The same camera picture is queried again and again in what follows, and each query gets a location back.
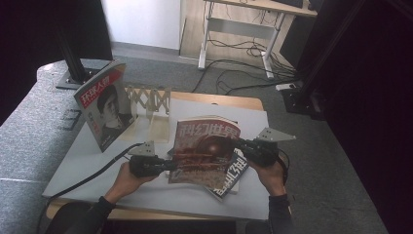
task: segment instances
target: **black cable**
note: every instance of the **black cable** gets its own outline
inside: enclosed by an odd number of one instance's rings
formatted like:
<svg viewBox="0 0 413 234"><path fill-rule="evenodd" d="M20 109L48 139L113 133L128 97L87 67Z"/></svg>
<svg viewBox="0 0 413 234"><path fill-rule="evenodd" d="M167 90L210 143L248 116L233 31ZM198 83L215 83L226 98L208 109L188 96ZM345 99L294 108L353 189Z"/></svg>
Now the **black cable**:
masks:
<svg viewBox="0 0 413 234"><path fill-rule="evenodd" d="M225 4L225 7L227 8L227 16L229 17L229 19L231 20L230 14L228 12L228 4Z"/></svg>
<svg viewBox="0 0 413 234"><path fill-rule="evenodd" d="M209 39L208 41L211 42L211 44L212 44L213 46L217 46L217 47L230 47L230 48L234 48L234 49L247 49L246 53L247 53L248 55L254 56L254 57L262 57L262 56L261 56L261 52L265 52L265 51L266 51L266 50L265 50L266 48L265 48L263 45L255 42L255 41L246 41L246 42L242 42L242 43L239 43L239 44L233 44L233 45L228 45L228 44L225 44L225 43L223 43L223 42L221 42L221 41L218 41L218 40L211 40L211 39ZM247 44L247 43L252 43L252 46L251 46L251 47L239 47L240 45ZM255 55L255 54L252 52L253 50L259 51L259 55ZM286 70L287 72L289 72L289 73L291 73L291 74L293 74L294 72L296 72L296 70L295 70L292 66L289 66L289 65L285 65L285 64L280 63L279 60L278 60L278 58L277 58L277 55L276 55L274 52L272 52L272 54L270 55L270 58L271 58L274 66L275 66L276 68L278 68L278 69L284 69L284 70Z"/></svg>
<svg viewBox="0 0 413 234"><path fill-rule="evenodd" d="M266 14L266 12L264 10L262 10L262 17L261 17L261 21L259 22L259 24L262 24L262 22L264 21L265 14Z"/></svg>
<svg viewBox="0 0 413 234"><path fill-rule="evenodd" d="M256 18L254 18L254 19L252 20L252 22L255 22L255 20L257 20L257 18L259 18L259 17L261 16L261 12L262 12L261 10L258 11L258 16L257 16Z"/></svg>
<svg viewBox="0 0 413 234"><path fill-rule="evenodd" d="M280 148L279 148L279 151L281 151L285 155L286 163L287 163L286 168L289 169L289 156L288 156L288 154L286 154L285 151L283 151Z"/></svg>
<svg viewBox="0 0 413 234"><path fill-rule="evenodd" d="M57 197L59 197L59 196L61 196L61 195L63 195L63 194L66 194L66 193L72 191L73 189L75 189L75 188L77 188L77 187L79 187L79 186L82 186L83 184L85 184L85 183L91 181L92 179L98 177L99 175L101 175L102 173L104 173L108 168L110 168L114 163L116 163L116 161L118 161L120 158L124 157L124 155L125 155L126 153L128 153L132 148L137 147L137 146L139 146L139 145L141 145L141 144L142 144L142 143L136 143L136 144L131 145L130 147L128 147L127 149L125 149L124 151L122 151L120 154L118 154L116 157L114 157L109 163L107 163L103 168L101 168L99 171L97 171L97 172L94 173L93 175L91 175L91 176L83 179L82 181L76 183L75 185L72 185L72 186L70 186L70 187L68 187L68 188L66 188L66 189L58 192L57 194L51 196L51 197L46 201L45 207L43 208L42 212L40 213L39 220L38 220L38 222L37 222L37 233L40 233L40 223L41 223L41 221L42 221L42 217L43 217L44 213L46 212L46 209L48 208L48 206L52 203L52 201L53 201L55 198L57 198Z"/></svg>
<svg viewBox="0 0 413 234"><path fill-rule="evenodd" d="M225 73L227 73L227 72L241 72L241 73L246 74L246 75L248 75L249 77L254 78L254 79L263 80L263 81L268 82L268 83L272 83L272 82L273 82L273 81L270 81L270 80L265 79L265 78L262 78L262 77L253 76L253 75L251 75L251 74L249 74L248 72L245 72L245 71L241 71L241 70L225 70L225 71L221 72L221 74L218 76L218 78L216 79L216 82L215 82L215 93L216 93L217 95L218 95L218 88L221 88L221 87L219 86L220 84L225 85L225 86L226 86L227 88L229 88L230 90L233 89L233 88L230 87L227 83L225 83L224 81L220 80L220 78L221 78Z"/></svg>
<svg viewBox="0 0 413 234"><path fill-rule="evenodd" d="M265 68L261 68L261 67L259 67L259 66L254 66L254 65L250 65L250 64L248 64L248 63L241 62L241 61L235 61L235 60L229 60L229 59L220 59L220 60L215 60L215 61L213 61L212 63L210 63L210 64L206 67L206 69L204 70L204 72L203 72L203 74L201 75L200 79L198 80L198 83L196 84L195 88L191 91L191 93L194 93L194 92L198 89L198 87L200 86L200 84L201 84L202 81L204 80L204 77L205 77L207 71L209 70L209 68L210 68L213 64L215 64L215 63L217 63L217 62L228 62L228 63L232 63L232 64L240 64L240 65L249 66L249 67L252 67L252 68L255 68L255 69L258 69L258 70L263 70L263 71L266 71L266 72L273 73L274 75L276 75L276 76L280 79L280 76L279 76L279 73L278 73L278 72L269 71L269 70L267 70L267 69L265 69ZM295 77L295 78L292 78L291 80L288 80L288 81L281 81L281 82L278 82L278 83L273 83L273 84L265 85L265 86L267 87L267 86L274 86L274 85L278 85L278 84L290 83L290 82L297 81L297 80L299 80L299 79L301 79L301 78ZM238 87L238 88L235 88L234 90L250 89L250 88L260 88L260 87L262 87L262 85Z"/></svg>

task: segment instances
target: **desk leg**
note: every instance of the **desk leg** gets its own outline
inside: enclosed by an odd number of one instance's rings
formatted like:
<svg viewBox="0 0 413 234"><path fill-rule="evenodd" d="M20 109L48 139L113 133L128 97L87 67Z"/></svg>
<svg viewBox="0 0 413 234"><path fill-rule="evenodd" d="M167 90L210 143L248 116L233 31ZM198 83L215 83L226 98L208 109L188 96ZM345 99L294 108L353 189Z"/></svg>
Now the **desk leg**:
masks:
<svg viewBox="0 0 413 234"><path fill-rule="evenodd" d="M209 19L212 16L212 3L208 2L208 10L207 10L207 17L206 17L206 24L205 24L205 31L204 31L204 41L201 44L201 51L200 51L200 60L198 61L198 69L204 70L206 68L206 59L207 59L207 35L209 34Z"/></svg>
<svg viewBox="0 0 413 234"><path fill-rule="evenodd" d="M277 19L276 28L274 29L273 36L271 37L270 43L268 44L267 50L265 52L261 52L262 61L264 63L264 67L267 70L267 78L274 79L274 74L272 73L273 70L271 68L271 61L270 55L273 51L274 44L276 44L277 37L279 36L279 32L282 28L282 22L285 17L284 13L280 13L280 16Z"/></svg>

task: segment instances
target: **white platform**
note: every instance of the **white platform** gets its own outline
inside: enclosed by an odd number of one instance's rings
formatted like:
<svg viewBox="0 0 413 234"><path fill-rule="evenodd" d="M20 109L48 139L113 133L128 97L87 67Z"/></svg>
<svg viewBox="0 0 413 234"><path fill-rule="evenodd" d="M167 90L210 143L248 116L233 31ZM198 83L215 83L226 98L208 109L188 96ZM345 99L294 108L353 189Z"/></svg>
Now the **white platform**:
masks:
<svg viewBox="0 0 413 234"><path fill-rule="evenodd" d="M168 150L173 146L178 119L200 115L220 115L238 121L242 130L241 137L245 139L255 138L264 128L268 127L267 112L265 111L179 99L172 99L170 106L170 141L169 143L155 144L155 152L162 158L167 156ZM144 142L148 127L149 121L140 119L137 123L134 141L117 139L104 153L101 153L92 132L87 125L84 125L43 195L50 197L57 194L101 169L131 144ZM120 165L125 161L126 159L119 160L104 174L62 197L96 202L112 185ZM249 168L245 172L240 187L241 190L237 195L229 194L221 203L201 186L168 184L168 179L164 175L160 175L155 180L142 185L137 192L122 199L118 206L174 215L266 219L268 217L268 193L253 169Z"/></svg>

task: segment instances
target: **hand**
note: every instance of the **hand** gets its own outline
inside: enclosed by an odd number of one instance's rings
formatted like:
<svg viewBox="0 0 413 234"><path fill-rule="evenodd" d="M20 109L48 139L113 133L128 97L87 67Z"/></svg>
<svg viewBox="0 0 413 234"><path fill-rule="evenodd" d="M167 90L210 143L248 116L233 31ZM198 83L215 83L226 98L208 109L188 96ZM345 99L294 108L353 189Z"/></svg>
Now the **hand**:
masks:
<svg viewBox="0 0 413 234"><path fill-rule="evenodd" d="M283 186L283 171L280 163L276 162L273 166L265 168L254 164L250 160L248 160L248 163L257 171L259 180L271 196L281 196L286 193Z"/></svg>
<svg viewBox="0 0 413 234"><path fill-rule="evenodd" d="M149 182L156 177L158 176L136 177L130 171L130 164L128 162L123 163L115 182L109 191L107 191L106 195L104 195L104 198L106 201L116 204L121 198L136 191L140 185Z"/></svg>

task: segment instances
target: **magazine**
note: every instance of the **magazine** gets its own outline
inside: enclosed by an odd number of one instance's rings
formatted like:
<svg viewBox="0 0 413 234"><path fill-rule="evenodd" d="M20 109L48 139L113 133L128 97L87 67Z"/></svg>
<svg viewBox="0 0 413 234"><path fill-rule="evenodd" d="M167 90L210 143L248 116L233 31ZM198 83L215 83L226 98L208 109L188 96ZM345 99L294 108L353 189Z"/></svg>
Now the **magazine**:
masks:
<svg viewBox="0 0 413 234"><path fill-rule="evenodd" d="M231 166L227 171L224 186L222 188L207 188L207 190L219 201L223 201L228 193L238 192L234 187L239 186L239 181L243 173L248 168L248 162L240 149L235 148L231 160Z"/></svg>
<svg viewBox="0 0 413 234"><path fill-rule="evenodd" d="M219 116L179 120L172 154L178 166L169 173L169 183L221 189L240 133L237 123Z"/></svg>
<svg viewBox="0 0 413 234"><path fill-rule="evenodd" d="M102 152L136 117L123 84L125 69L118 60L110 62L74 95Z"/></svg>

